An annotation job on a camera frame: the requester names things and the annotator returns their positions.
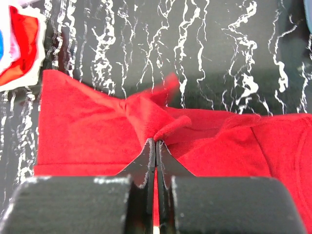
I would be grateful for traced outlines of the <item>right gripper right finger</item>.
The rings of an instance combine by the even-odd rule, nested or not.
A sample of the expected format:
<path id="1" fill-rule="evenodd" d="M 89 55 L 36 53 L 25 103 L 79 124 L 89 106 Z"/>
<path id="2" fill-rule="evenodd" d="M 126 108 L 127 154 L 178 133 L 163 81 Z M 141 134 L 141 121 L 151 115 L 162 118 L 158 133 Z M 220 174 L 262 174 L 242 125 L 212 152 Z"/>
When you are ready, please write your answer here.
<path id="1" fill-rule="evenodd" d="M 162 234 L 305 234 L 286 187 L 267 177 L 196 177 L 156 143 Z"/>

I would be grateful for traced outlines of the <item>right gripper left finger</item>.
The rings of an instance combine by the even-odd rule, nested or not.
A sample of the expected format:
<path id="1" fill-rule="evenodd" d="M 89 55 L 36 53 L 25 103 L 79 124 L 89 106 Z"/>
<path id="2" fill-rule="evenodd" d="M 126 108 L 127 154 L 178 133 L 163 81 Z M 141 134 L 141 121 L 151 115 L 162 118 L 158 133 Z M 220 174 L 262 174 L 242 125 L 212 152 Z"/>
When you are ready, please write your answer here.
<path id="1" fill-rule="evenodd" d="M 116 176 L 31 177 L 0 221 L 3 234 L 151 234 L 155 142 Z"/>

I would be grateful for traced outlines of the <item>dark red t shirt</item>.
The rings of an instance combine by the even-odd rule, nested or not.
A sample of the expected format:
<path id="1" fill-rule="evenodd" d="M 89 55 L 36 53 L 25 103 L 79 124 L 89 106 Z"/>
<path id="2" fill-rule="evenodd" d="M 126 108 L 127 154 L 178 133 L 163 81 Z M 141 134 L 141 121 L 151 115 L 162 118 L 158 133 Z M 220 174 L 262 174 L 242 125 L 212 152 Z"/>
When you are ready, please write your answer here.
<path id="1" fill-rule="evenodd" d="M 43 72 L 37 176 L 113 176 L 148 139 L 163 140 L 196 176 L 265 176 L 291 193 L 312 230 L 312 116 L 259 116 L 166 106 L 179 82 L 118 99 Z"/>

